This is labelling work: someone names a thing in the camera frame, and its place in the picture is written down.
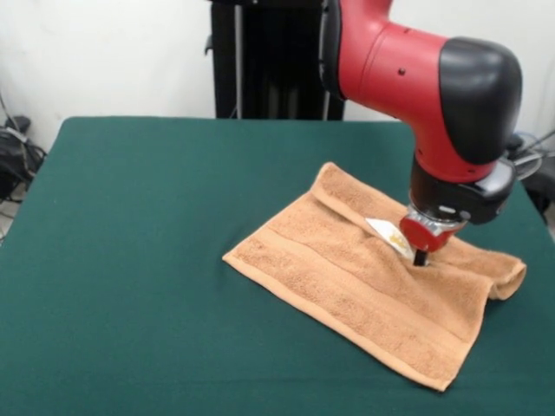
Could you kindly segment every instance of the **towel fold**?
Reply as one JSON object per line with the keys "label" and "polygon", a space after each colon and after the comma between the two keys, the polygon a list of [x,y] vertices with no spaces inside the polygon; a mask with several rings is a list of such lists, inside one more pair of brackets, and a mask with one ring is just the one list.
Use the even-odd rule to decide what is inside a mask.
{"label": "towel fold", "polygon": [[488,297],[510,297],[526,266],[452,237],[429,266],[415,267],[365,220],[399,224],[406,211],[327,163],[307,193],[224,261],[399,374],[445,391],[478,336]]}

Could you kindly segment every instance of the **orange towel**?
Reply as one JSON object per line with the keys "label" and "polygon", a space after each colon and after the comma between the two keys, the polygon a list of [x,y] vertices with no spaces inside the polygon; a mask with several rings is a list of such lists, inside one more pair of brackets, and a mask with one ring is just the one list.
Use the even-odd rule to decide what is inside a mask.
{"label": "orange towel", "polygon": [[411,380],[445,391],[474,344],[486,300],[526,266],[458,238],[415,267],[367,224],[406,207],[323,166],[310,191],[224,255],[233,268]]}

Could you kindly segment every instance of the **green felt surface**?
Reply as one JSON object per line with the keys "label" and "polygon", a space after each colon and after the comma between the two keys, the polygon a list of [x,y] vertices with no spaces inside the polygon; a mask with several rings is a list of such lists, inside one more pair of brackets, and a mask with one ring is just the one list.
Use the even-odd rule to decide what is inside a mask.
{"label": "green felt surface", "polygon": [[555,245],[520,186],[460,234],[529,270],[444,394],[221,261],[326,161],[407,202],[412,145],[393,123],[69,120],[0,250],[0,414],[554,414]]}

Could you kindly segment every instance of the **green table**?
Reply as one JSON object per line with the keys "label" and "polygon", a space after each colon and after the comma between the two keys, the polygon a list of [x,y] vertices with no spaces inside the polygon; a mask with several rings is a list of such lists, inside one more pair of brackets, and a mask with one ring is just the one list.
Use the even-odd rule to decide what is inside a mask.
{"label": "green table", "polygon": [[72,119],[0,250],[0,414],[555,413],[555,250],[523,189],[461,234],[529,264],[444,394],[220,258],[336,162],[407,201],[396,123]]}

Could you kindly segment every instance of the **white tag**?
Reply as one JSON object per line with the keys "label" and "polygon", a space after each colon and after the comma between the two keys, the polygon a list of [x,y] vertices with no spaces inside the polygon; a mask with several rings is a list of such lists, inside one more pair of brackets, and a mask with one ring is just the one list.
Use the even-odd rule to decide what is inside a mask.
{"label": "white tag", "polygon": [[365,218],[366,222],[388,243],[408,260],[413,260],[415,254],[410,248],[410,243],[402,235],[401,230],[389,221],[376,218]]}

